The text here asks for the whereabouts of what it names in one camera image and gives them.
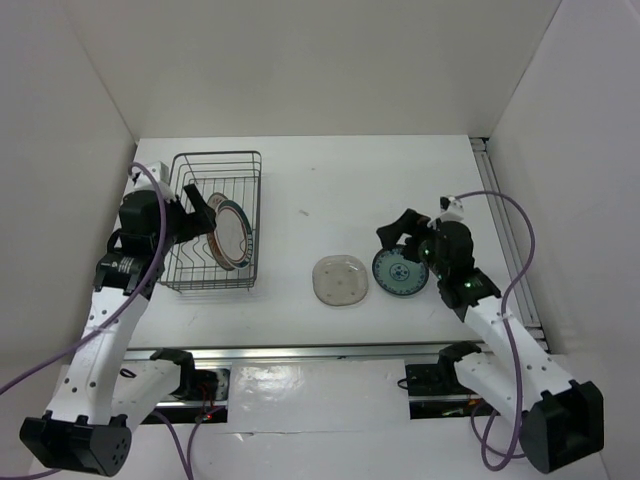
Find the green red rimmed white plate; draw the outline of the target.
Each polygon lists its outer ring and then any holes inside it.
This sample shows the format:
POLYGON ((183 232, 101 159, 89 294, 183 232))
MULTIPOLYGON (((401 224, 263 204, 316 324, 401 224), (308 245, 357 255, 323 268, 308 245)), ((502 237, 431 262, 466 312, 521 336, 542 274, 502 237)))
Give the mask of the green red rimmed white plate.
POLYGON ((233 200, 218 205, 214 237, 229 264, 236 269, 249 266, 254 252, 253 230, 244 210, 233 200))

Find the blue floral teal plate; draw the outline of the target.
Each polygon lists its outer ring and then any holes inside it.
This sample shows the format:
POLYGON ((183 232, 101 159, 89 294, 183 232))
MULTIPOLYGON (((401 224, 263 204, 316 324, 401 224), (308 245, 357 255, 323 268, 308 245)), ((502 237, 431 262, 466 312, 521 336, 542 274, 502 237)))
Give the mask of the blue floral teal plate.
POLYGON ((425 288, 429 271, 422 263, 407 260, 400 245, 379 250, 372 260, 372 274, 376 283, 387 293, 408 297, 425 288))

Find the clear glass square plate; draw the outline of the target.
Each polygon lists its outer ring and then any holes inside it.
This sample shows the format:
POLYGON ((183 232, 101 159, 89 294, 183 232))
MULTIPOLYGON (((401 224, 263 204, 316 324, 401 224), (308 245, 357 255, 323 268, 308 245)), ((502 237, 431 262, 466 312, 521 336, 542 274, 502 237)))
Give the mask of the clear glass square plate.
POLYGON ((313 267, 312 286, 316 297, 326 305, 355 305, 369 290, 366 267, 351 255, 323 257, 313 267))

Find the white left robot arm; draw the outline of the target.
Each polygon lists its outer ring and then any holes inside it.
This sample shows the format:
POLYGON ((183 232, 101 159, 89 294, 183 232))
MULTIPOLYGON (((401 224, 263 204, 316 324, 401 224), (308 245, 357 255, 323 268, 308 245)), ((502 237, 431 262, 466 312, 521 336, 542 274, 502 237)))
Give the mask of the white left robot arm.
POLYGON ((96 266, 86 342, 44 414, 26 418, 20 429, 21 441, 43 466, 113 477, 124 466, 134 430, 161 400, 202 399, 211 377, 186 351, 161 348, 137 367, 123 364, 167 254, 215 228, 215 212, 197 187, 184 192, 191 212, 166 186, 124 197, 120 226, 96 266))

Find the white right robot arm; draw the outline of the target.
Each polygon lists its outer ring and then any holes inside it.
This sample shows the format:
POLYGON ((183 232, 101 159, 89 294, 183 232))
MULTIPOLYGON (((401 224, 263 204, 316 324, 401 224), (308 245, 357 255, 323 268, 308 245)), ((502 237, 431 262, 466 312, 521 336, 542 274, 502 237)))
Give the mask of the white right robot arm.
POLYGON ((400 248, 436 277, 443 303, 490 349, 469 342, 443 349, 436 369, 441 388, 478 394, 510 422, 516 448, 541 473, 603 449, 601 391, 578 382, 515 318, 505 292, 476 266, 466 225, 408 209, 376 234, 383 249, 400 248))

